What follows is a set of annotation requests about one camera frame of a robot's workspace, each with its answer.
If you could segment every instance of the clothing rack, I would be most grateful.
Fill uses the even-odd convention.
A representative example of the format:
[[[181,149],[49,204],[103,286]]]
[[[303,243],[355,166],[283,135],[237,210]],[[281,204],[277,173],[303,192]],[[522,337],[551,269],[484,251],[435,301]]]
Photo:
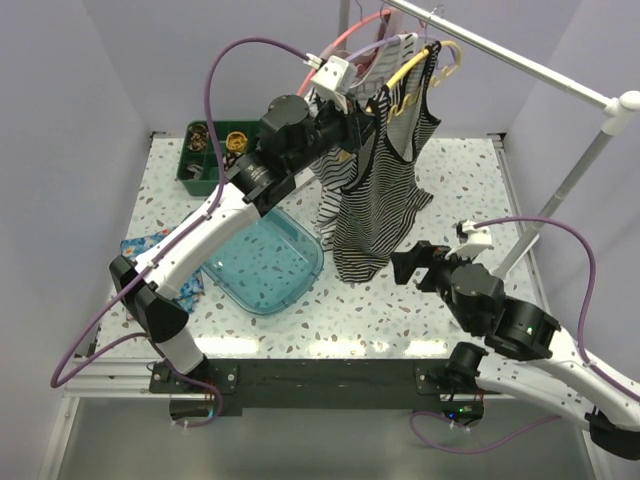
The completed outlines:
[[[608,118],[602,124],[602,127],[591,144],[584,151],[582,156],[573,166],[567,177],[562,181],[558,189],[547,201],[543,209],[540,211],[540,217],[551,217],[562,202],[566,199],[569,192],[576,186],[578,181],[586,173],[593,162],[598,158],[600,153],[607,146],[609,141],[622,133],[627,126],[633,114],[640,110],[640,92],[631,90],[620,95],[619,98],[609,98],[606,95],[596,92],[574,80],[545,67],[539,63],[529,60],[528,58],[518,55],[511,50],[504,48],[486,38],[476,35],[444,18],[435,15],[435,11],[429,12],[414,5],[406,0],[383,0],[398,10],[407,13],[415,18],[421,19],[428,26],[437,28],[442,32],[462,40],[469,45],[482,50],[485,53],[519,69],[523,72],[541,80],[552,87],[558,88],[565,93],[573,95],[590,105],[601,109]],[[531,249],[539,237],[539,232],[544,224],[533,223],[522,234],[520,240],[513,246],[507,254],[502,264],[493,272],[494,275],[506,278],[508,273]]]

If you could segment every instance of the black metal bar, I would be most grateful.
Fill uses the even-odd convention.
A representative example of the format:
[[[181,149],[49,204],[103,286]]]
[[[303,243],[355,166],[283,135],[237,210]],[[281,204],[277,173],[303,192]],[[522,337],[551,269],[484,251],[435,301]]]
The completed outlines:
[[[244,408],[407,409],[440,411],[446,386],[433,372],[446,360],[254,360],[210,359],[212,383],[225,399],[225,415]],[[194,393],[176,381],[167,367],[154,366],[151,393]],[[197,410],[204,401],[172,402],[179,410]]]

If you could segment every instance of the patterned fabric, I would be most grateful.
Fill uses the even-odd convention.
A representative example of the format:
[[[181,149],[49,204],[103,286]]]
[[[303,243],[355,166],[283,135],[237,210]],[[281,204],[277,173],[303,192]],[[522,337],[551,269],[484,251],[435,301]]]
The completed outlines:
[[[393,74],[424,45],[423,40],[415,33],[398,35],[397,38],[397,42],[380,49],[373,65],[350,89],[363,108]],[[356,158],[355,155],[349,155],[346,158],[342,155],[343,151],[340,148],[334,148],[310,167],[322,184],[316,231],[322,237],[321,243],[324,250],[333,248],[333,232],[336,228],[342,198],[340,189],[349,180],[351,167]]]
[[[342,189],[333,236],[333,258],[344,282],[371,280],[409,233],[418,210],[433,199],[415,180],[418,154],[440,124],[429,113],[426,95],[440,43],[429,50],[392,91],[385,85],[369,102],[375,135]]]
[[[156,246],[172,231],[173,227],[165,228],[153,235],[123,240],[120,242],[120,251],[122,252],[122,255],[133,260],[141,253],[144,253],[151,247]],[[175,298],[175,300],[187,312],[193,313],[193,308],[196,302],[200,299],[200,294],[202,292],[204,292],[204,283],[202,282],[202,272],[198,268],[193,275],[189,277],[187,283],[182,286],[180,294]]]

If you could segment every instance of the gray wall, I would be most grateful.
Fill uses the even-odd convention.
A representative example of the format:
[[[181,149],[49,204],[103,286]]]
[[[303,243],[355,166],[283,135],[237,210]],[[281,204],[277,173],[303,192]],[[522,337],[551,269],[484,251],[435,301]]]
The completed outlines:
[[[0,16],[0,478],[33,479],[49,376],[107,295],[147,134],[77,0]]]
[[[337,36],[339,0],[83,0],[127,93],[146,125],[182,132],[203,116],[202,90],[213,57],[226,44],[250,35],[276,38],[320,53]],[[365,13],[380,8],[362,0]],[[427,8],[438,2],[418,2]],[[546,63],[579,0],[447,0],[445,17]],[[359,11],[352,2],[351,20]],[[405,17],[407,29],[417,21]],[[371,43],[374,27],[349,43]],[[439,135],[506,131],[533,80],[471,47],[463,68],[431,96],[444,123]],[[307,70],[299,60],[267,46],[243,46],[221,63],[213,89],[218,118],[255,118],[268,102],[293,93]]]
[[[635,0],[584,0],[553,57],[560,69],[596,90],[617,96],[640,89]],[[545,85],[536,85],[507,135],[517,192],[528,214],[537,213],[596,134],[604,117]],[[596,354],[640,378],[640,118],[636,118],[570,195],[556,218],[577,227],[595,248],[598,279],[586,328]],[[547,227],[538,244],[553,313],[575,332],[586,287],[587,262],[579,244]],[[621,479],[640,478],[640,464],[615,460]]]

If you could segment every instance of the blue plastic tray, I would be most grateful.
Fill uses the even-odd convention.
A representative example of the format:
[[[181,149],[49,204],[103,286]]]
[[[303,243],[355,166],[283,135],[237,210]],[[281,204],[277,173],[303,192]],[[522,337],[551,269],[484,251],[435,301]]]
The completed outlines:
[[[269,315],[295,303],[323,264],[317,240],[274,208],[225,243],[202,269],[242,308]]]

